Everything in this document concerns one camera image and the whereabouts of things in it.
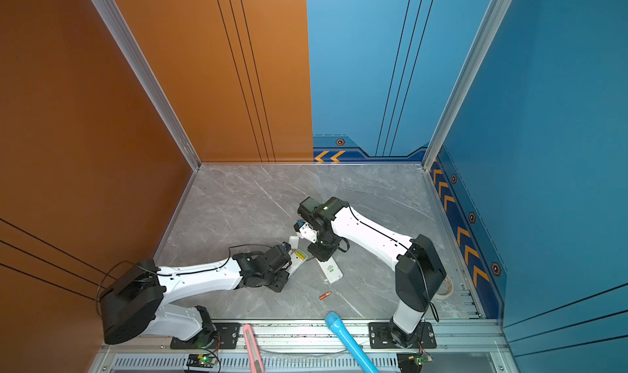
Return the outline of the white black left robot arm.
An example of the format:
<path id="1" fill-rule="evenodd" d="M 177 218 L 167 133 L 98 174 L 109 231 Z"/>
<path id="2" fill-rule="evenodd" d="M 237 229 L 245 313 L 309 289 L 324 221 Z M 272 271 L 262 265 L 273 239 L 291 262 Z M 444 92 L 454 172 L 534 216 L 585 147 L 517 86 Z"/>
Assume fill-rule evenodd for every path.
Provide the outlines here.
<path id="1" fill-rule="evenodd" d="M 152 259 L 135 263 L 96 300 L 104 342 L 120 345 L 139 336 L 161 336 L 171 338 L 172 348 L 214 347 L 219 332 L 208 309 L 177 302 L 242 288 L 266 287 L 279 293 L 289 279 L 290 265 L 286 245 L 187 267 L 159 267 Z"/>

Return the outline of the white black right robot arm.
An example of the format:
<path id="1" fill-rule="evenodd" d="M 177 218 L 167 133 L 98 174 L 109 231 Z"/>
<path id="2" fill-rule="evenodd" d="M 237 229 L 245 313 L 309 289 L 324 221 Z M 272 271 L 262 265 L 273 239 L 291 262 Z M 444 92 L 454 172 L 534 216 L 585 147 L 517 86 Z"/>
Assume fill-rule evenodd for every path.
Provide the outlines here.
<path id="1" fill-rule="evenodd" d="M 422 234 L 412 238 L 393 232 L 337 197 L 325 203 L 308 197 L 299 204 L 298 215 L 294 229 L 320 263 L 337 251 L 348 252 L 354 243 L 394 271 L 399 303 L 389 324 L 390 339 L 399 348 L 425 346 L 425 314 L 447 277 L 433 242 Z"/>

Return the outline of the white remote with back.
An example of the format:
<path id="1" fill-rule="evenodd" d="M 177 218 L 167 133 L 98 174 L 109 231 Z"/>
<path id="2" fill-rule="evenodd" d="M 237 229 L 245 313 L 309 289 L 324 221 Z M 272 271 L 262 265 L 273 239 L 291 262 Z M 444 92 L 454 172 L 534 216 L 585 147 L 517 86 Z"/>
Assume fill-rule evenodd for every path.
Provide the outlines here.
<path id="1" fill-rule="evenodd" d="M 329 258 L 325 262 L 318 262 L 325 279 L 329 284 L 333 284 L 343 278 L 343 273 L 333 258 Z"/>

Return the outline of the white remote control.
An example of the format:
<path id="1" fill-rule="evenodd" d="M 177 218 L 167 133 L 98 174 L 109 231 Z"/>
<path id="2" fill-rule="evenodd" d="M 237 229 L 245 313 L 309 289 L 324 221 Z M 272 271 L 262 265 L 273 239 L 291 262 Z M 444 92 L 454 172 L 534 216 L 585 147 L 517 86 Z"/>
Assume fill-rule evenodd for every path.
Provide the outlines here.
<path id="1" fill-rule="evenodd" d="M 289 237 L 288 243 L 290 245 L 291 265 L 287 269 L 287 272 L 290 276 L 294 274 L 307 261 L 307 255 L 299 249 L 299 241 L 300 238 L 298 236 Z"/>

